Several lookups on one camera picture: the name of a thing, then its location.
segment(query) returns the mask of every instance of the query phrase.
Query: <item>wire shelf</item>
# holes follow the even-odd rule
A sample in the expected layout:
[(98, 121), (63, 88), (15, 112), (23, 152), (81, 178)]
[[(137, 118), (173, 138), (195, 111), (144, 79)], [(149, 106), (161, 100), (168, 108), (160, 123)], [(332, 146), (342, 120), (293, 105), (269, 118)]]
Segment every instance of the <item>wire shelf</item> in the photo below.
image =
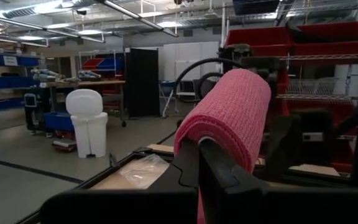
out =
[(296, 55), (296, 56), (280, 56), (280, 60), (338, 60), (338, 59), (358, 59), (358, 54), (343, 55)]
[(287, 100), (329, 100), (351, 101), (358, 96), (348, 96), (348, 84), (337, 78), (322, 78), (319, 80), (290, 80), (285, 94), (277, 98)]
[[(255, 7), (252, 3), (255, 2), (270, 2), (272, 0), (253, 0), (247, 1), (243, 3), (248, 8)], [(321, 12), (321, 11), (335, 11), (335, 10), (346, 10), (346, 9), (357, 9), (358, 8), (358, 0), (294, 0), (291, 4), (288, 1), (280, 1), (280, 4), (277, 7), (276, 12), (272, 14), (277, 14), (278, 12), (283, 13), (287, 12), (287, 16), (296, 16), (299, 14), (305, 14), (309, 12)], [(230, 15), (230, 18), (236, 17), (253, 17), (255, 15), (244, 15), (244, 16), (236, 16), (234, 14)]]
[(346, 82), (337, 78), (319, 80), (290, 80), (286, 94), (296, 95), (345, 95)]
[(278, 94), (276, 98), (284, 100), (324, 100), (324, 101), (352, 101), (358, 100), (358, 96), (323, 96), (323, 95), (300, 95)]

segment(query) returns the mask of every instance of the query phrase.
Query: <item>gray floor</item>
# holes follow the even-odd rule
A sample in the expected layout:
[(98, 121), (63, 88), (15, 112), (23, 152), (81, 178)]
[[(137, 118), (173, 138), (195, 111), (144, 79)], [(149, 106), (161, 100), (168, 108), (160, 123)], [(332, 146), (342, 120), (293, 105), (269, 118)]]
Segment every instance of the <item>gray floor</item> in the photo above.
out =
[[(122, 159), (141, 146), (155, 144), (176, 129), (179, 118), (141, 118), (121, 122), (109, 117), (108, 151)], [(76, 153), (55, 151), (43, 134), (30, 136), (22, 110), (0, 112), (0, 161), (45, 170), (81, 180), (108, 167), (108, 157), (79, 159)], [(173, 138), (164, 144), (173, 145)], [(0, 165), (0, 223), (14, 223), (33, 212), (45, 199), (76, 184)]]

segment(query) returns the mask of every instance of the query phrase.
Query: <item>white panel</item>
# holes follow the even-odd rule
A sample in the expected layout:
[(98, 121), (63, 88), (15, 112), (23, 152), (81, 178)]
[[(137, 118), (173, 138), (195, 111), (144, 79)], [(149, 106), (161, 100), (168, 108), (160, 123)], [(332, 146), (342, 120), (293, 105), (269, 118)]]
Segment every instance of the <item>white panel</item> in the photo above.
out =
[[(194, 62), (177, 62), (176, 72), (177, 76), (181, 74), (186, 68), (192, 65)], [(192, 81), (201, 78), (201, 67), (198, 66), (190, 70), (186, 76), (182, 78), (182, 81)]]
[(176, 46), (174, 44), (167, 44), (163, 47), (163, 78), (162, 80), (174, 81), (175, 76), (175, 52)]
[(177, 62), (199, 61), (202, 43), (178, 44)]
[[(203, 42), (202, 43), (202, 49), (201, 49), (201, 58), (200, 59), (206, 59), (206, 58), (216, 58), (218, 57), (218, 48), (219, 48), (219, 42)], [(207, 74), (209, 72), (218, 72), (216, 70), (216, 63), (206, 63), (201, 66), (201, 74)]]

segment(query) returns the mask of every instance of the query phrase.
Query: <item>workbench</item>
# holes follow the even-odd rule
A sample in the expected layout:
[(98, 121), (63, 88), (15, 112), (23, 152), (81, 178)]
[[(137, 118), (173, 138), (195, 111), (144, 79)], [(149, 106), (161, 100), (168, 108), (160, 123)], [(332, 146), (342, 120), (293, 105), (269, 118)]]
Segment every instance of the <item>workbench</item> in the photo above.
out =
[(87, 86), (101, 86), (101, 85), (119, 85), (120, 94), (111, 94), (103, 96), (103, 103), (111, 102), (111, 101), (119, 101), (119, 111), (120, 111), (120, 119), (122, 121), (122, 126), (126, 126), (126, 122), (124, 120), (124, 89), (123, 85), (125, 81), (122, 80), (106, 80), (106, 81), (97, 81), (97, 82), (78, 82), (78, 83), (70, 83), (70, 82), (46, 82), (41, 84), (44, 88), (50, 89), (50, 97), (51, 97), (51, 111), (58, 111), (58, 100), (57, 100), (57, 88), (84, 88)]

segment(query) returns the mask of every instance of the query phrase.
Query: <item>ceiling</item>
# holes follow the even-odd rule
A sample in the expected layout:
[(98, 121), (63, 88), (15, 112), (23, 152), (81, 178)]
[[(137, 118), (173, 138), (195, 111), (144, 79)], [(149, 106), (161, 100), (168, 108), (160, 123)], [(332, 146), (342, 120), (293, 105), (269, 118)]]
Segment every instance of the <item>ceiling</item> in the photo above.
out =
[[(231, 24), (274, 21), (280, 16), (283, 17), (282, 19), (299, 18), (300, 22), (303, 22), (307, 16), (309, 23), (343, 21), (354, 19), (358, 8), (358, 0), (280, 0), (280, 5), (274, 13), (236, 16), (231, 0), (212, 0), (213, 13), (208, 12), (209, 1), (183, 0), (180, 5), (175, 4), (174, 1), (181, 0), (117, 0), (114, 2), (161, 26), (173, 27), (172, 29), (175, 24), (179, 29), (220, 26), (223, 2), (227, 4), (226, 15)], [(86, 14), (81, 15), (77, 11), (79, 9), (82, 9), (82, 12), (86, 11)], [(122, 13), (93, 0), (0, 0), (0, 17), (58, 28), (72, 33), (96, 29), (102, 30), (105, 34), (122, 36), (154, 31), (139, 21), (129, 19)], [(65, 38), (61, 35), (12, 26), (3, 22), (0, 22), (0, 31), (2, 32), (0, 37), (10, 39), (23, 35), (42, 36), (50, 40)]]

